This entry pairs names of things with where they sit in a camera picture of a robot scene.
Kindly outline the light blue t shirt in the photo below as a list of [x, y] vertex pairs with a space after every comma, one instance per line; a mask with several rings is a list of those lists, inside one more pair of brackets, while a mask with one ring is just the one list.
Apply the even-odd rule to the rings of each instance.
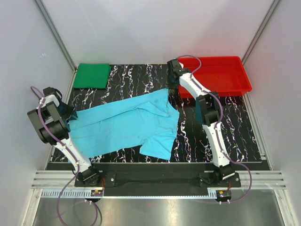
[[70, 136], [85, 156], [140, 147], [140, 154], [170, 160], [179, 112], [169, 103], [169, 89], [77, 112]]

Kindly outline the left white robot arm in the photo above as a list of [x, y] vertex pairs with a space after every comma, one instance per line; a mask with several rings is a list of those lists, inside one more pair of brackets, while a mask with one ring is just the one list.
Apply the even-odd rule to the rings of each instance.
[[76, 110], [63, 102], [62, 93], [53, 87], [40, 91], [30, 86], [39, 100], [38, 107], [27, 113], [40, 140], [60, 150], [73, 165], [75, 179], [87, 186], [103, 185], [99, 170], [82, 154], [71, 139], [69, 122], [78, 118]]

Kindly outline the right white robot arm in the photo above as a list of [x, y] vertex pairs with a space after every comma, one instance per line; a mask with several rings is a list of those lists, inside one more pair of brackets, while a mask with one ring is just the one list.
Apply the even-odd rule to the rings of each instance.
[[168, 69], [168, 86], [184, 87], [195, 99], [196, 119], [202, 125], [212, 150], [215, 170], [207, 178], [200, 178], [207, 185], [215, 183], [225, 186], [235, 175], [232, 162], [222, 136], [222, 105], [217, 92], [212, 92], [201, 85], [188, 69]]

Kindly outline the folded green t shirt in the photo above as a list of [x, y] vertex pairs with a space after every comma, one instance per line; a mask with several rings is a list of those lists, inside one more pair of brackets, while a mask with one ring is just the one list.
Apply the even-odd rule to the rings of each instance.
[[109, 64], [84, 64], [78, 66], [74, 89], [104, 89], [111, 71]]

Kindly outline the red plastic tray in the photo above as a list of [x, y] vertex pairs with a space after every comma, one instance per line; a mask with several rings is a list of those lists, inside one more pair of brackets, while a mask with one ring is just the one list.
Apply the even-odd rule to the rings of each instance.
[[179, 62], [193, 73], [195, 79], [220, 97], [243, 96], [252, 90], [251, 83], [238, 56], [181, 57]]

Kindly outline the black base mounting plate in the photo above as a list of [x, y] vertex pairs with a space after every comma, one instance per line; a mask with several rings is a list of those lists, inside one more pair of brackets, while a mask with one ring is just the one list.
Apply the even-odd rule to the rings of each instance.
[[212, 163], [97, 163], [98, 178], [76, 179], [77, 187], [137, 184], [184, 184], [200, 187], [241, 187], [232, 165], [219, 169]]

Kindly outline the aluminium front rail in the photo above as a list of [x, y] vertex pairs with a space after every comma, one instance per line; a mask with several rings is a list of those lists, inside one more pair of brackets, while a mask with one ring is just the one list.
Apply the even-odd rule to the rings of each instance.
[[68, 171], [37, 171], [32, 183], [33, 189], [40, 189], [42, 197], [57, 198], [121, 198], [121, 199], [215, 199], [218, 191], [284, 190], [286, 188], [279, 171], [237, 172], [241, 187], [200, 187], [184, 184], [137, 184], [128, 183], [117, 187], [105, 185], [77, 187]]

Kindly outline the left aluminium corner post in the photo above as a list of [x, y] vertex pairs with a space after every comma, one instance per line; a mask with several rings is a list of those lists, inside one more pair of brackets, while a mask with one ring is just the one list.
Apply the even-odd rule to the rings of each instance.
[[46, 26], [48, 27], [51, 35], [53, 36], [57, 46], [59, 47], [63, 57], [65, 58], [67, 64], [69, 65], [69, 67], [75, 71], [77, 69], [77, 66], [75, 65], [71, 55], [69, 54], [62, 38], [60, 37], [55, 24], [47, 10], [47, 8], [45, 7], [44, 3], [42, 0], [33, 0], [33, 2], [35, 3], [38, 11], [40, 12]]

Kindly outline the aluminium corner post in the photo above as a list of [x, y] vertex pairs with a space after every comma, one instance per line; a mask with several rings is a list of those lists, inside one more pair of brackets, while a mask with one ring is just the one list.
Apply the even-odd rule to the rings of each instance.
[[69, 67], [75, 71], [77, 69], [77, 66], [75, 65], [71, 55], [69, 54], [62, 38], [60, 37], [55, 24], [47, 10], [47, 8], [45, 7], [44, 3], [42, 0], [33, 0], [33, 2], [35, 3], [38, 11], [40, 12], [46, 26], [48, 27], [51, 35], [53, 36], [57, 46], [59, 47], [63, 57], [65, 58], [67, 64], [69, 65]]
[[242, 64], [245, 65], [247, 63], [247, 60], [249, 59], [253, 49], [255, 48], [257, 42], [259, 41], [260, 37], [264, 33], [266, 27], [268, 26], [269, 22], [271, 21], [272, 17], [274, 16], [275, 12], [277, 11], [277, 8], [282, 3], [282, 0], [273, 0], [270, 7], [268, 8], [265, 16], [263, 17], [257, 31], [255, 32], [255, 35], [253, 36], [243, 58], [242, 58]]

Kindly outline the right aluminium corner post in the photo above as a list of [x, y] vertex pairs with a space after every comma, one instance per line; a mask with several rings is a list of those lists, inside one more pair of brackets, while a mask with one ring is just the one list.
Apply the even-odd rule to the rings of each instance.
[[274, 16], [275, 12], [277, 11], [277, 8], [282, 3], [282, 0], [273, 0], [270, 7], [268, 8], [265, 16], [263, 17], [257, 31], [255, 32], [255, 35], [253, 36], [243, 58], [242, 58], [242, 64], [245, 65], [247, 63], [247, 60], [249, 59], [253, 49], [255, 48], [257, 42], [259, 41], [260, 37], [264, 33], [266, 27], [268, 26], [269, 22], [271, 21], [272, 17]]

